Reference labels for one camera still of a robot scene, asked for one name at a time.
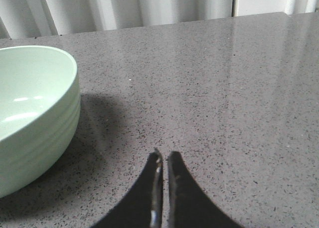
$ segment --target light green bowl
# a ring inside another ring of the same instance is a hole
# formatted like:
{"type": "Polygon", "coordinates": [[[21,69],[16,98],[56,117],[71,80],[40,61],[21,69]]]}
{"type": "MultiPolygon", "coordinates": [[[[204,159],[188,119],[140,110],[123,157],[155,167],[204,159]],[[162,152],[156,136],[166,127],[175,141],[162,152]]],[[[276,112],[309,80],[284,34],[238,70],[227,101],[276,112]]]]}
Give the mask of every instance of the light green bowl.
{"type": "Polygon", "coordinates": [[[62,155],[80,114],[74,58],[47,46],[0,49],[0,198],[62,155]]]}

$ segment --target bowl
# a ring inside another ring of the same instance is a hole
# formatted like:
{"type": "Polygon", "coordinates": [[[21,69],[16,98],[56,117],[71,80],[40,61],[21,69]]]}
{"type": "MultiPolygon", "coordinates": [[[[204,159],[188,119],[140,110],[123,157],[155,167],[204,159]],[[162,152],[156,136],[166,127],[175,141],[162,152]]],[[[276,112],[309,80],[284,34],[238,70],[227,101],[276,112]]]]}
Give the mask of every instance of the bowl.
{"type": "Polygon", "coordinates": [[[0,49],[0,198],[49,169],[80,114],[77,66],[48,46],[0,49]]]}

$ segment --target white curtain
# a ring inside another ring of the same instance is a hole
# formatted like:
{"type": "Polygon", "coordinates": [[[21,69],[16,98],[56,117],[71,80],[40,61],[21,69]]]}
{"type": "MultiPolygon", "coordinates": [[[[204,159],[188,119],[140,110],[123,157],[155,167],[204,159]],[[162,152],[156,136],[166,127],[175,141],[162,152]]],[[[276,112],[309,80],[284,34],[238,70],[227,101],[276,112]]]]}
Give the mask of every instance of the white curtain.
{"type": "Polygon", "coordinates": [[[315,11],[318,0],[0,0],[0,38],[315,11]]]}

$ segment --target gray speckled countertop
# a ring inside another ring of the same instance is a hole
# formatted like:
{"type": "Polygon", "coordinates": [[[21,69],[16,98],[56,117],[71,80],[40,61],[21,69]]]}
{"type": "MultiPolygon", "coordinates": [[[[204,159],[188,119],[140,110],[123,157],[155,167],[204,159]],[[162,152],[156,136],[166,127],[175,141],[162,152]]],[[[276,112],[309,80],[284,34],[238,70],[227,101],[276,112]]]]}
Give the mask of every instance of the gray speckled countertop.
{"type": "Polygon", "coordinates": [[[29,44],[75,57],[81,116],[56,164],[0,199],[0,227],[88,228],[155,147],[246,228],[319,227],[319,13],[0,40],[29,44]]]}

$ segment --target countertop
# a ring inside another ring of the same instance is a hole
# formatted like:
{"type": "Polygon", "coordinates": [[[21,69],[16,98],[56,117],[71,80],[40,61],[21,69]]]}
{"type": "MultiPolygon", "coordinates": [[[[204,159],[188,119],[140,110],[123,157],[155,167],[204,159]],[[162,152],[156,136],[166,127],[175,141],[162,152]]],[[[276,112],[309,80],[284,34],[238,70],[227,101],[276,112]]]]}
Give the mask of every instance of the countertop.
{"type": "Polygon", "coordinates": [[[81,114],[53,167],[0,199],[0,227],[88,228],[154,148],[246,228],[319,227],[319,13],[0,40],[18,45],[74,56],[81,114]]]}

